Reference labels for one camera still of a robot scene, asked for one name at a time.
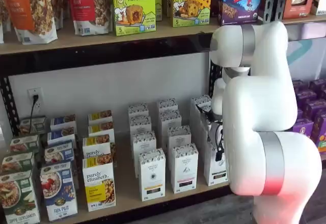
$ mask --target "green box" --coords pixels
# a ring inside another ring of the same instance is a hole
[[[156,30],[155,0],[114,0],[117,36]]]

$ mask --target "floor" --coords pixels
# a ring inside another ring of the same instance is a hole
[[[304,210],[302,224],[326,223],[326,170]],[[229,195],[130,224],[252,224],[253,199]]]

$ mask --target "power cord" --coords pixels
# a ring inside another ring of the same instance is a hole
[[[29,134],[31,134],[33,110],[34,110],[34,106],[35,106],[37,100],[39,100],[39,95],[37,95],[37,94],[33,95],[33,105],[32,105],[32,110],[31,110],[31,117],[30,117]]]

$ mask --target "snack bag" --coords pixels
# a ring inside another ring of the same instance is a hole
[[[106,34],[112,31],[112,0],[69,0],[75,34]]]
[[[45,44],[57,39],[51,0],[4,1],[23,44]]]

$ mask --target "robotic arm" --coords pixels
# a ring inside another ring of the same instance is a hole
[[[287,45],[281,22],[222,26],[211,41],[212,61],[223,67],[211,107],[223,116],[230,187],[235,194],[254,196],[259,224],[298,224],[321,177],[314,143],[281,132],[297,116]],[[210,137],[218,140],[213,125]]]

